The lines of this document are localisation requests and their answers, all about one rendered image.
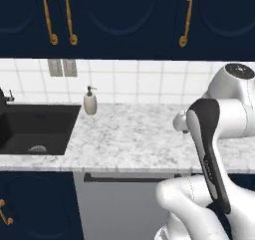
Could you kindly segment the navy wall cupboard door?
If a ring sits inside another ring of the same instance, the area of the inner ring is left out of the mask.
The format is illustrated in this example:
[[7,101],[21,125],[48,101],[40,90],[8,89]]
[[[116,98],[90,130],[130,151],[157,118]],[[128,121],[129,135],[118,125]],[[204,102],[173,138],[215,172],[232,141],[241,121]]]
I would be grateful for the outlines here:
[[171,58],[255,62],[255,0],[193,0],[188,42],[179,46],[188,8],[178,0]]
[[43,0],[0,0],[0,58],[56,58],[60,46],[58,0],[48,0],[52,31],[50,43]]
[[66,1],[60,0],[69,58],[91,60],[168,60],[176,0],[71,0],[72,46]]

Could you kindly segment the black sink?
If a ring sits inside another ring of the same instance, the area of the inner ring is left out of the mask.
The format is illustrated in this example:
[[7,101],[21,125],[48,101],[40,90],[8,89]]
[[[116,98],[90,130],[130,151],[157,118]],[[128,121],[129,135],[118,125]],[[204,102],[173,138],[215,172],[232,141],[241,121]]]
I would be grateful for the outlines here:
[[[14,105],[0,114],[0,154],[64,155],[77,120],[77,105]],[[34,145],[45,153],[29,152]]]

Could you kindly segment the black sink tap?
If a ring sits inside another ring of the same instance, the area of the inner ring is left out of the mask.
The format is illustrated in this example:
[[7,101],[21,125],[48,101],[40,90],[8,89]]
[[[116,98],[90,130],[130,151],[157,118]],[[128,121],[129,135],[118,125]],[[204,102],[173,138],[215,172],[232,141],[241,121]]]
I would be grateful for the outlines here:
[[10,93],[10,96],[6,97],[2,89],[0,88],[0,105],[1,106],[6,106],[8,102],[15,101],[15,98],[13,97],[11,90],[9,90],[9,93]]

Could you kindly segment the grey sink drain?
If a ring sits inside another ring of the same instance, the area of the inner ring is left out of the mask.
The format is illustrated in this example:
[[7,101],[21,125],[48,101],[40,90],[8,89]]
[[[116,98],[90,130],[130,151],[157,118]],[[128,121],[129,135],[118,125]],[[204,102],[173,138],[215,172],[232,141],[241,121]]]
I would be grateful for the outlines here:
[[29,152],[38,152],[38,153],[45,153],[47,151],[47,147],[40,144],[34,145],[28,149]]

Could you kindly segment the grey dishwasher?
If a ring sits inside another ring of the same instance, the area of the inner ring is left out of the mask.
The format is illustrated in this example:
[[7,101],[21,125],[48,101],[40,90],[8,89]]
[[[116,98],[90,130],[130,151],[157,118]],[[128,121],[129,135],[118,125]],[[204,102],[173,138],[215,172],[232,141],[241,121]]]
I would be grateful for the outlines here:
[[84,175],[74,172],[85,240],[153,240],[166,223],[158,182],[85,182]]

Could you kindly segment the beige soap dispenser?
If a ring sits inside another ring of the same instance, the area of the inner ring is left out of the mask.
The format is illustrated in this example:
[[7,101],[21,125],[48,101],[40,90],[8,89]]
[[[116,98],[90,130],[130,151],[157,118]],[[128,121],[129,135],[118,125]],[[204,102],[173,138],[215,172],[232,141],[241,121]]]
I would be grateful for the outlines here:
[[84,109],[87,115],[92,116],[97,112],[97,97],[93,93],[93,87],[87,86],[87,92],[84,95]]

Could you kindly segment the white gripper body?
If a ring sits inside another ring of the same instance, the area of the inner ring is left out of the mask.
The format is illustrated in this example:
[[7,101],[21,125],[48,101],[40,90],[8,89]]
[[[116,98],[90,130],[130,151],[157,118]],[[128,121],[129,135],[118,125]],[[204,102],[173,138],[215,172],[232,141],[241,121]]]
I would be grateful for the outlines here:
[[182,133],[189,133],[186,123],[186,111],[180,111],[173,119],[172,125],[175,130]]

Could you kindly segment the navy base cupboard door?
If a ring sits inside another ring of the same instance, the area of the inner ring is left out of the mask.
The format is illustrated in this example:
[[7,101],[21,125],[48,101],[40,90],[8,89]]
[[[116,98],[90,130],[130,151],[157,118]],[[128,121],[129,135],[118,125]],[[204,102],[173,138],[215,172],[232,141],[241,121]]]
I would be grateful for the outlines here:
[[84,240],[72,172],[0,171],[0,240]]
[[238,186],[255,191],[255,174],[231,173],[229,177]]

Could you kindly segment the grey wall socket plate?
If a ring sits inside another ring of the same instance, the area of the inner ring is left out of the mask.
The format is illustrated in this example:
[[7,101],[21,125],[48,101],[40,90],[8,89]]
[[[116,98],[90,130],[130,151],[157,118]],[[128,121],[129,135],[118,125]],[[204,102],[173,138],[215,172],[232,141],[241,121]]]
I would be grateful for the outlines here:
[[48,67],[51,77],[62,77],[62,65],[60,59],[49,59],[48,60]]
[[64,74],[66,77],[76,77],[77,74],[77,65],[74,59],[64,59]]

